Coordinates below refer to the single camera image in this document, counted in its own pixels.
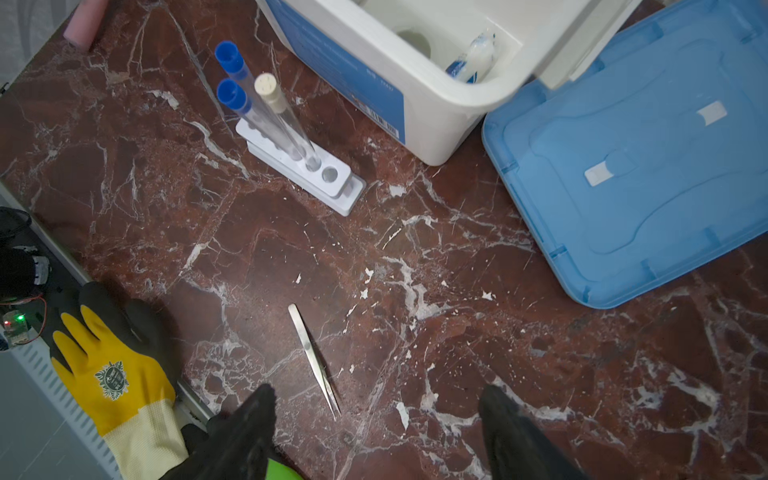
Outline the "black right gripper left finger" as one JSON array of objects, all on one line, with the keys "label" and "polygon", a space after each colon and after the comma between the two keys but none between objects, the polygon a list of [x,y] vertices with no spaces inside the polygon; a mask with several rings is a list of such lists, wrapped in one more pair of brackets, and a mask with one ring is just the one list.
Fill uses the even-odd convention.
[{"label": "black right gripper left finger", "polygon": [[189,457],[163,477],[276,479],[275,425],[275,390],[263,384],[234,413],[212,418],[207,432],[193,424],[184,426],[181,434]]}]

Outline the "white test tube rack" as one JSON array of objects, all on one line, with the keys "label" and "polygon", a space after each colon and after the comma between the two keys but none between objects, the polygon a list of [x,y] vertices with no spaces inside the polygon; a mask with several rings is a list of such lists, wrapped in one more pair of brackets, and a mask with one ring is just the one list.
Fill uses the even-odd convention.
[{"label": "white test tube rack", "polygon": [[252,129],[245,119],[238,121],[236,132],[247,141],[249,152],[274,170],[306,190],[315,198],[347,217],[361,197],[366,182],[356,175],[345,162],[319,145],[315,146],[320,168],[310,171],[306,162],[292,160],[258,130]]}]

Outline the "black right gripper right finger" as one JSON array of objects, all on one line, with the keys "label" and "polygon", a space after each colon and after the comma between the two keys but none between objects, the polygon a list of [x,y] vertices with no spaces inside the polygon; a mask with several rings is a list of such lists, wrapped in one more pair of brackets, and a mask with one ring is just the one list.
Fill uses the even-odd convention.
[{"label": "black right gripper right finger", "polygon": [[588,479],[500,387],[484,387],[478,413],[492,479]]}]

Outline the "test tube cork stopper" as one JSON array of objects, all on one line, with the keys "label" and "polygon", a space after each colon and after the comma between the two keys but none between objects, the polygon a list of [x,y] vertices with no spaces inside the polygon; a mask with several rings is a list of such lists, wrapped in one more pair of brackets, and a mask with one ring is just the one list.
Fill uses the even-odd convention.
[{"label": "test tube cork stopper", "polygon": [[284,130],[293,141],[296,150],[301,154],[305,167],[311,172],[320,169],[322,162],[307,133],[294,114],[282,89],[271,73],[262,73],[254,80],[255,92],[261,97],[272,112],[281,120]]}]

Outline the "white blue label bottle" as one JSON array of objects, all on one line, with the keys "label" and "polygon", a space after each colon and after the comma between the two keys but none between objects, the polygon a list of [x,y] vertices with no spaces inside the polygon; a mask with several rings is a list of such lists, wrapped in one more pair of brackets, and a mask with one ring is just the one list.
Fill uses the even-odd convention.
[{"label": "white blue label bottle", "polygon": [[484,32],[446,69],[446,74],[462,84],[479,83],[497,59],[496,34]]}]

